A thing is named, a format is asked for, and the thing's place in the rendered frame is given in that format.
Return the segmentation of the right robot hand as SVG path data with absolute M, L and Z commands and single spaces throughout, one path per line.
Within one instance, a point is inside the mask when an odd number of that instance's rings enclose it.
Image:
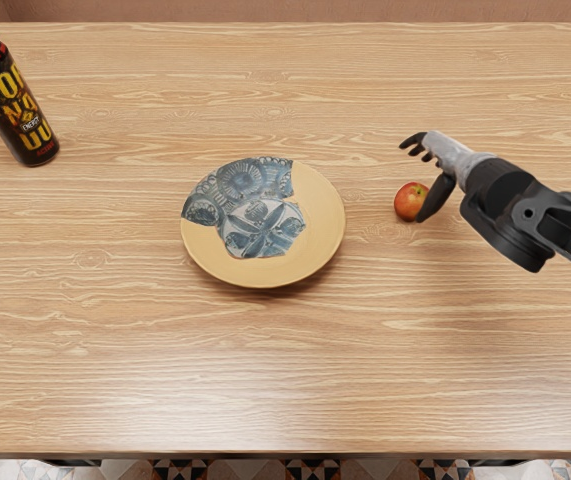
M 399 148 L 409 149 L 409 156 L 422 154 L 423 162 L 434 159 L 441 170 L 415 217 L 417 223 L 422 223 L 436 214 L 456 187 L 466 191 L 467 179 L 476 166 L 496 158 L 494 153 L 474 151 L 436 130 L 415 133 L 403 140 Z

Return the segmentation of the tan plate with blue pattern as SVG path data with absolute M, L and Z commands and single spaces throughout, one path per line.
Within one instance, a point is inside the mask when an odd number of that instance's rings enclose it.
M 259 156 L 201 179 L 181 211 L 185 248 L 206 273 L 245 288 L 276 288 L 322 269 L 346 214 L 337 189 L 298 161 Z

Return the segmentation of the red yellow apple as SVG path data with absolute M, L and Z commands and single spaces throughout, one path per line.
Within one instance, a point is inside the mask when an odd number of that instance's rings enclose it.
M 394 211 L 397 217 L 405 222 L 414 222 L 428 193 L 429 188 L 419 182 L 403 185 L 394 198 Z

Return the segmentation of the black drink can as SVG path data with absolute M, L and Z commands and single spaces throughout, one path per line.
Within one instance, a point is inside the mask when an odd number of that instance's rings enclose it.
M 58 154 L 59 142 L 21 74 L 8 47 L 0 40 L 0 138 L 14 158 L 38 167 Z

